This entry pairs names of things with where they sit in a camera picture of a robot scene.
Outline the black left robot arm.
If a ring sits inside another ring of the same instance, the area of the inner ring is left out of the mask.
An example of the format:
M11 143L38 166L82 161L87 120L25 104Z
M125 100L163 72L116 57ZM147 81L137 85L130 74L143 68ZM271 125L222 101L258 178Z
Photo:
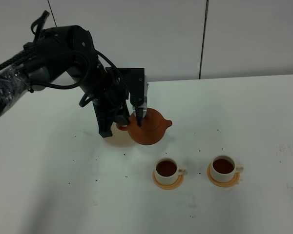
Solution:
M80 26L37 30L33 42L0 64L0 117L26 92L80 87L84 95L79 105L92 103L99 134L112 136L113 123L129 123L129 91L114 64L103 67L105 60L95 49L90 32Z

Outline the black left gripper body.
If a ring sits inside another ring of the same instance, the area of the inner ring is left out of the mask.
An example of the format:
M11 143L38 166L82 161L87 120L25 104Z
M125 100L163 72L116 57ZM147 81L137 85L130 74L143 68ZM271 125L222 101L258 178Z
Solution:
M91 102L98 110L126 110L130 73L130 68L104 68L102 65L92 67L80 85L84 95L79 105L85 107Z

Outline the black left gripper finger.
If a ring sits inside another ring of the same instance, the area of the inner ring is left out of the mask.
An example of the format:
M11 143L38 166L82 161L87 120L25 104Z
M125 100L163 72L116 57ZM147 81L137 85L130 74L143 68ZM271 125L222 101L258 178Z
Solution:
M111 137L113 136L111 131L112 123L114 122L117 108L116 107L107 107L107 106L98 106L93 104L94 111L96 114L99 135L102 137Z
M115 123L117 124L129 124L129 111L127 107L119 109L115 116Z

